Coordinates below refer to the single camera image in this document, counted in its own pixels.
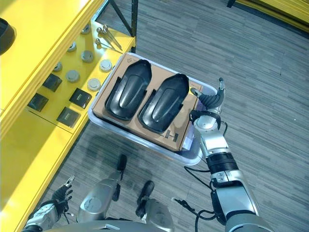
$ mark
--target black cable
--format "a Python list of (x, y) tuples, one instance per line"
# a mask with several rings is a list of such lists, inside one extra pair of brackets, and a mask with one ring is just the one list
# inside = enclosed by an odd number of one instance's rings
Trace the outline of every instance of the black cable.
[(211, 191), (213, 192), (212, 181), (209, 182), (209, 187), (210, 187)]
[(223, 136), (225, 136), (225, 133), (226, 133), (226, 131), (227, 131), (227, 122), (221, 121), (221, 123), (224, 123), (224, 124), (225, 124), (225, 130), (224, 130), (224, 132), (223, 132)]
[(200, 170), (200, 169), (193, 169), (193, 168), (189, 168), (187, 166), (185, 166), (187, 169), (194, 171), (194, 172), (198, 172), (198, 173), (209, 173), (210, 170)]
[(199, 213), (197, 214), (197, 217), (196, 217), (196, 219), (195, 219), (195, 232), (198, 232), (198, 219), (199, 219), (199, 218), (204, 219), (204, 220), (207, 220), (207, 221), (214, 220), (214, 219), (216, 218), (215, 215), (212, 216), (212, 217), (202, 217), (201, 214), (204, 213), (204, 212), (208, 213), (207, 210), (204, 210), (204, 209), (203, 209), (203, 210), (199, 211)]
[(193, 176), (196, 180), (198, 180), (200, 183), (202, 183), (202, 184), (205, 185), (207, 188), (209, 188), (210, 190), (212, 190), (212, 188), (211, 188), (208, 184), (206, 184), (204, 181), (200, 180), (197, 176), (195, 176), (192, 172), (189, 171), (189, 169), (191, 169), (191, 168), (189, 168), (189, 167), (187, 167), (187, 166), (184, 166), (183, 168), (184, 168), (191, 176)]
[(63, 213), (63, 215), (64, 215), (64, 217), (66, 218), (66, 220), (67, 220), (67, 223), (69, 224), (69, 220), (68, 220), (68, 217), (67, 217), (67, 215), (66, 215), (65, 213)]
[[(203, 216), (199, 216), (198, 213), (195, 211), (194, 208), (192, 208), (191, 206), (189, 206), (189, 204), (185, 201), (185, 200), (178, 200), (178, 199), (174, 199), (174, 201), (176, 201), (177, 203), (179, 203), (183, 208), (187, 209), (188, 211), (190, 211), (191, 213), (193, 213), (195, 216), (198, 216), (199, 218), (203, 219), (203, 220), (208, 220), (208, 217), (203, 217)], [(209, 211), (206, 209), (203, 209), (203, 212), (209, 213), (209, 214), (214, 214), (214, 211)]]
[(201, 158), (201, 160), (208, 166), (207, 162), (205, 160), (203, 160), (203, 158), (201, 156), (198, 156), (199, 158)]

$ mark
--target black shelf frame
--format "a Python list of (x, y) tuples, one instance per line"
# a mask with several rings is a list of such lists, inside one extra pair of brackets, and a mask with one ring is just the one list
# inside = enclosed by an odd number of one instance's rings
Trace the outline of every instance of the black shelf frame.
[(99, 10), (95, 13), (92, 17), (93, 20), (96, 20), (98, 16), (106, 9), (106, 7), (111, 4), (111, 6), (116, 11), (117, 15), (121, 19), (122, 23), (125, 25), (127, 31), (129, 32), (130, 36), (135, 37), (135, 47), (131, 48), (131, 52), (136, 52), (136, 44), (137, 44), (137, 15), (138, 15), (138, 7), (139, 7), (139, 0), (132, 0), (132, 10), (131, 10), (131, 26), (128, 24), (127, 20), (125, 19), (124, 15), (121, 13), (119, 7), (117, 6), (114, 0), (105, 0), (105, 2), (101, 5)]

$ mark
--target black square part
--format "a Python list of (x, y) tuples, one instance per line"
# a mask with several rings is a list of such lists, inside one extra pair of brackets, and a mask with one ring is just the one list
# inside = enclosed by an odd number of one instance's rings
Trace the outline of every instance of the black square part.
[(84, 109), (90, 102), (91, 98), (91, 94), (81, 90), (80, 88), (76, 88), (69, 101)]
[(80, 116), (81, 115), (79, 113), (69, 109), (68, 107), (64, 107), (61, 114), (58, 116), (57, 121), (73, 128)]
[(61, 84), (61, 82), (62, 80), (58, 76), (51, 73), (49, 74), (48, 78), (44, 81), (43, 86), (55, 92), (56, 89)]
[(31, 101), (28, 103), (28, 106), (34, 110), (41, 112), (41, 110), (43, 109), (43, 107), (46, 105), (47, 102), (48, 99), (46, 97), (36, 93), (31, 99)]

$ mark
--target black component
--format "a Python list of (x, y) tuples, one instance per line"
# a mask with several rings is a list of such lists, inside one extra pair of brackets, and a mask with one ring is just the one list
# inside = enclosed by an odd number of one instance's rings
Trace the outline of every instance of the black component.
[(198, 110), (191, 110), (189, 115), (189, 120), (194, 124), (194, 121), (197, 120), (199, 117), (203, 115), (208, 115), (210, 117), (213, 117), (217, 121), (218, 129), (221, 127), (221, 117), (220, 115), (210, 112), (210, 111), (198, 111)]
[(125, 219), (125, 218), (107, 217), (107, 218), (103, 219), (103, 221), (132, 221), (132, 220)]
[(58, 188), (52, 195), (52, 200), (56, 200), (58, 202), (65, 200), (66, 196), (71, 194), (73, 191), (70, 190), (67, 193), (67, 190), (70, 189), (72, 185), (69, 185), (68, 187), (65, 185), (62, 185), (60, 188)]
[(116, 190), (112, 196), (112, 200), (114, 202), (118, 201), (119, 200), (119, 196), (120, 196), (120, 189), (121, 189), (121, 186), (119, 184), (117, 184), (117, 187), (116, 187)]
[(80, 116), (81, 115), (79, 113), (69, 109), (68, 107), (64, 107), (58, 116), (57, 121), (73, 128)]
[(48, 99), (46, 97), (44, 97), (41, 94), (36, 93), (27, 106), (29, 106), (30, 108), (34, 110), (41, 112), (41, 110), (44, 108), (47, 102), (48, 102)]
[[(132, 37), (135, 37), (135, 44), (137, 41), (137, 13), (138, 13), (139, 1), (132, 0), (132, 11), (131, 11), (131, 29), (132, 29)], [(136, 47), (131, 48), (131, 52), (135, 53)]]
[(235, 2), (236, 2), (236, 0), (228, 0), (228, 3), (227, 3), (226, 6), (231, 8), (234, 5)]
[(142, 200), (141, 203), (137, 206), (136, 210), (135, 210), (135, 214), (136, 216), (142, 218), (145, 213), (146, 213), (146, 200)]
[(226, 219), (225, 219), (216, 190), (211, 192), (211, 200), (212, 200), (214, 214), (216, 215), (218, 222), (220, 222), (222, 225), (225, 225)]
[(0, 18), (0, 55), (7, 51), (15, 40), (15, 32), (10, 24)]
[(226, 181), (226, 182), (218, 182), (216, 178), (212, 179), (211, 183), (215, 188), (221, 188), (221, 187), (226, 187), (226, 186), (231, 186), (231, 185), (236, 185), (235, 182), (233, 181)]
[(50, 89), (51, 91), (55, 92), (59, 85), (61, 84), (62, 80), (54, 75), (54, 74), (49, 74), (48, 78), (44, 81), (43, 86)]
[(181, 110), (183, 100), (189, 92), (189, 79), (184, 74), (176, 74), (163, 81), (140, 111), (141, 124), (155, 133), (163, 133)]
[(224, 90), (218, 90), (216, 95), (202, 94), (198, 99), (206, 107), (206, 110), (216, 108), (220, 106), (224, 100)]
[(148, 180), (145, 183), (143, 189), (141, 190), (140, 196), (137, 199), (137, 205), (138, 206), (137, 206), (136, 211), (135, 211), (135, 214), (138, 217), (142, 218), (146, 213), (145, 206), (146, 206), (147, 200), (146, 199), (142, 200), (143, 197), (149, 197), (151, 195), (151, 193), (153, 192), (154, 188), (155, 188), (154, 182), (151, 181), (151, 180)]
[(140, 196), (137, 199), (137, 204), (140, 204), (140, 201), (142, 200), (143, 197), (145, 196), (149, 197), (151, 193), (153, 192), (154, 188), (155, 188), (154, 182), (151, 180), (148, 180), (140, 192)]
[(220, 152), (210, 155), (206, 158), (206, 161), (211, 174), (227, 170), (238, 170), (236, 161), (230, 152)]
[(84, 109), (90, 102), (91, 98), (91, 94), (81, 90), (80, 88), (76, 88), (69, 101)]
[(118, 77), (105, 102), (106, 110), (118, 119), (130, 120), (145, 97), (151, 77), (148, 61), (141, 59), (131, 64), (123, 77)]
[(120, 155), (118, 163), (117, 163), (117, 170), (124, 171), (126, 169), (126, 155)]
[(253, 214), (253, 215), (256, 215), (254, 212), (252, 212), (250, 210), (236, 210), (236, 211), (229, 212), (226, 215), (226, 220), (229, 220), (232, 216), (234, 216), (236, 214)]
[(21, 232), (41, 232), (43, 231), (41, 226), (38, 225), (30, 225), (23, 228)]

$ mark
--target black car part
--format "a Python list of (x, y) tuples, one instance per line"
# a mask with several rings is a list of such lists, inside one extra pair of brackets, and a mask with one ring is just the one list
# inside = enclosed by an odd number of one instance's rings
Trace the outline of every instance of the black car part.
[(151, 65), (141, 59), (131, 64), (117, 81), (105, 102), (106, 110), (115, 118), (130, 120), (136, 113), (151, 81)]
[(165, 79), (158, 90), (153, 90), (138, 118), (141, 124), (155, 133), (163, 133), (181, 110), (189, 92), (189, 79), (176, 74)]

